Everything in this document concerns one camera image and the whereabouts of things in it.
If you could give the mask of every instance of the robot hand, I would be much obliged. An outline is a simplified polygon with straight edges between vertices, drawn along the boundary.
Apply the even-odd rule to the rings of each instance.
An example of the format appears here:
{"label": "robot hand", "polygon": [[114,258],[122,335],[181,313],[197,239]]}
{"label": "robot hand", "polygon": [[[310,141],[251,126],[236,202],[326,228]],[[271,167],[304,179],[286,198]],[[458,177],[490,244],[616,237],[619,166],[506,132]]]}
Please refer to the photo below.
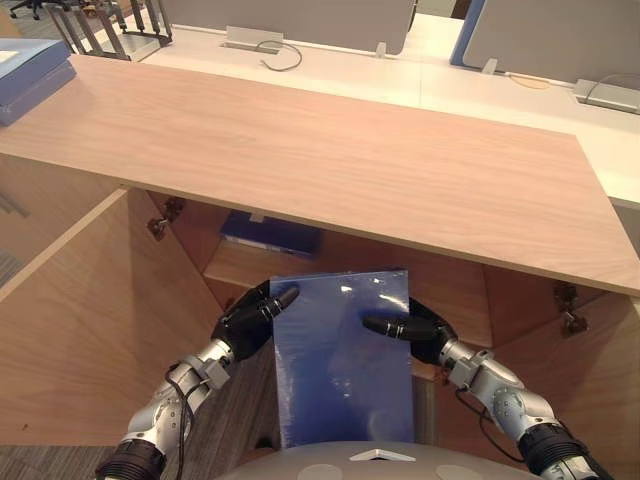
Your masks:
{"label": "robot hand", "polygon": [[363,325],[388,337],[411,342],[411,355],[424,363],[440,365],[440,352],[450,340],[458,340],[442,317],[409,299],[409,315],[366,315]]}
{"label": "robot hand", "polygon": [[[479,415],[480,426],[483,420],[493,421],[516,443],[523,457],[520,461],[532,473],[546,480],[612,480],[555,418],[544,398],[527,390],[491,352],[474,352],[459,342],[451,326],[429,308],[412,298],[408,315],[368,314],[362,323],[374,332],[410,341],[414,357],[442,366],[458,387],[456,397]],[[464,402],[462,393],[473,395],[484,410]]]}
{"label": "robot hand", "polygon": [[224,312],[211,343],[170,366],[149,404],[129,422],[116,451],[96,470],[98,480],[159,480],[167,455],[179,447],[182,475],[184,440],[195,413],[229,379],[227,368],[255,354],[273,333],[273,319],[298,296],[292,287],[269,297],[269,282],[249,290]]}
{"label": "robot hand", "polygon": [[298,288],[292,287],[278,297],[269,297],[269,281],[261,283],[224,312],[211,340],[226,343],[237,362],[251,357],[273,335],[273,318],[291,305],[298,294]]}

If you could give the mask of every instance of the blue plastic folder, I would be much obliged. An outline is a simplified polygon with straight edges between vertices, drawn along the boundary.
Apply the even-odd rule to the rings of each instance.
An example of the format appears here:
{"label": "blue plastic folder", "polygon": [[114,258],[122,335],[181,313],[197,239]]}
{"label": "blue plastic folder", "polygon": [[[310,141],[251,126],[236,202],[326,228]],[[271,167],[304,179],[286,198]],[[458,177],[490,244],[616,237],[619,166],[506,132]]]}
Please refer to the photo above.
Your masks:
{"label": "blue plastic folder", "polygon": [[299,297],[274,320],[283,448],[327,441],[412,442],[408,342],[362,326],[408,310],[406,270],[271,279]]}
{"label": "blue plastic folder", "polygon": [[0,38],[0,105],[13,103],[69,54],[62,40]]}

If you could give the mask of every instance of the office chair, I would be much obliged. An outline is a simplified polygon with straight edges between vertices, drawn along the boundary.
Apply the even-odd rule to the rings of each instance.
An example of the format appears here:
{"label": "office chair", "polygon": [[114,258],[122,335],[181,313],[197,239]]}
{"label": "office chair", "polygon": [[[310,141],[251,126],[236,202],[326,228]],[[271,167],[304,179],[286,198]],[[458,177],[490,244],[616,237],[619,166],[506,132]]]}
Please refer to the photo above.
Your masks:
{"label": "office chair", "polygon": [[38,15],[38,8],[42,8],[43,3],[57,3],[58,5],[68,6],[68,0],[25,0],[23,2],[19,2],[17,5],[14,5],[9,9],[9,16],[11,18],[18,18],[14,13],[14,10],[18,8],[27,7],[33,10],[33,19],[40,20],[40,15]]}

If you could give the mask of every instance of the black cable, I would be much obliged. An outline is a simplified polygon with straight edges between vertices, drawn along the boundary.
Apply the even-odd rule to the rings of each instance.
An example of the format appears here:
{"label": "black cable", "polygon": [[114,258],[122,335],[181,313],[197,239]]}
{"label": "black cable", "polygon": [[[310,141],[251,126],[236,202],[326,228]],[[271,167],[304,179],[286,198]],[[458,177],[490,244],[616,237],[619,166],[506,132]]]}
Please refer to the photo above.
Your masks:
{"label": "black cable", "polygon": [[500,453],[502,453],[505,457],[510,458],[514,462],[524,463],[524,459],[523,458],[514,457],[509,452],[507,452],[504,448],[502,448],[500,445],[498,445],[498,442],[496,442],[493,438],[491,438],[491,435],[489,435],[489,432],[487,432],[485,430],[485,428],[484,428],[484,421],[485,420],[491,420],[491,418],[486,416],[486,414],[487,414],[487,409],[485,407],[485,409],[482,411],[482,415],[478,416],[478,424],[480,425],[480,430],[482,430],[482,433],[487,438],[487,440],[489,440],[489,442],[491,442],[491,445],[496,447],[498,449],[498,451]]}
{"label": "black cable", "polygon": [[193,392],[195,392],[198,388],[200,388],[202,384],[198,383],[197,385],[194,385],[189,389],[189,391],[185,395],[182,392],[180,385],[178,385],[175,381],[173,381],[173,379],[169,376],[169,374],[173,370],[175,370],[177,366],[178,366],[177,363],[174,365],[171,365],[169,369],[166,371],[166,373],[164,374],[164,379],[169,385],[173,387],[173,389],[176,391],[176,394],[178,395],[178,398],[180,399],[180,405],[181,405],[180,433],[179,433],[180,438],[178,439],[178,473],[176,474],[176,480],[181,480],[182,470],[184,468],[184,433],[187,428],[187,415],[185,414],[189,415],[189,423],[191,425],[191,428],[193,428],[195,424],[195,416],[193,415],[193,410],[191,410],[191,406],[189,405],[189,397]]}
{"label": "black cable", "polygon": [[462,393],[464,393],[466,391],[468,391],[468,388],[466,388],[466,387],[457,388],[456,391],[455,391],[456,398],[458,399],[458,401],[460,403],[462,403],[465,407],[467,407],[469,410],[471,410],[473,413],[475,413],[478,416],[478,423],[480,425],[480,430],[482,431],[484,436],[487,438],[487,440],[489,440],[491,445],[493,445],[495,448],[498,449],[498,451],[500,453],[502,453],[506,457],[510,458],[514,462],[524,463],[524,459],[514,457],[509,452],[507,452],[505,449],[503,449],[500,445],[498,445],[498,443],[493,438],[491,438],[491,435],[489,435],[489,432],[487,432],[485,430],[485,428],[484,428],[484,421],[487,420],[487,421],[489,421],[491,423],[494,423],[493,419],[488,415],[488,410],[487,410],[486,407],[484,408],[484,410],[480,411],[476,407],[471,405],[469,402],[467,402],[464,398],[462,398]]}

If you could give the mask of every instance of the wooden cabinet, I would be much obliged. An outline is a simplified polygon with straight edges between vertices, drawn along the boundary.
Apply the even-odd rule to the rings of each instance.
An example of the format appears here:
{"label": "wooden cabinet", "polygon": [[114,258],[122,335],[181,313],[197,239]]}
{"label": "wooden cabinet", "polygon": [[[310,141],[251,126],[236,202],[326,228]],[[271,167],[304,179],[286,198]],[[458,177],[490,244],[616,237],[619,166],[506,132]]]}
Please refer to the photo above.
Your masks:
{"label": "wooden cabinet", "polygon": [[0,442],[110,445],[221,310],[142,190],[115,190],[0,289]]}
{"label": "wooden cabinet", "polygon": [[[494,349],[616,478],[637,477],[640,318],[629,297],[579,287],[590,329],[564,338],[554,280],[334,231],[305,260],[221,240],[228,209],[195,201],[158,241],[146,224],[166,195],[152,197],[114,189],[0,289],[0,378],[11,385],[0,401],[12,412],[0,417],[0,442],[116,443],[167,365],[203,347],[221,305],[247,288],[403,266],[415,298],[462,340]],[[437,369],[415,362],[413,374],[439,385],[439,445],[508,463]]]}
{"label": "wooden cabinet", "polygon": [[0,251],[26,265],[116,186],[105,177],[0,155]]}
{"label": "wooden cabinet", "polygon": [[[76,80],[0,130],[0,153],[42,172],[31,188],[49,200],[34,205],[53,209],[11,240],[31,260],[0,290],[0,401],[11,412],[0,442],[113,444],[166,366],[205,344],[220,305],[246,288],[278,274],[403,266],[412,295],[463,340],[494,349],[618,480],[640,477],[640,319],[626,296],[640,293],[640,261],[575,138],[132,62],[72,62]],[[126,155],[105,147],[114,138]],[[82,180],[38,193],[68,173],[61,167],[187,205],[158,242],[144,190],[64,205],[51,199]],[[31,205],[18,183],[2,188]],[[324,228],[321,252],[305,261],[225,243],[227,208]],[[2,227],[5,245],[18,228]],[[590,325],[570,338],[558,280],[578,285],[575,306]],[[442,381],[421,364],[413,373]],[[440,391],[440,444],[504,462],[451,388]]]}

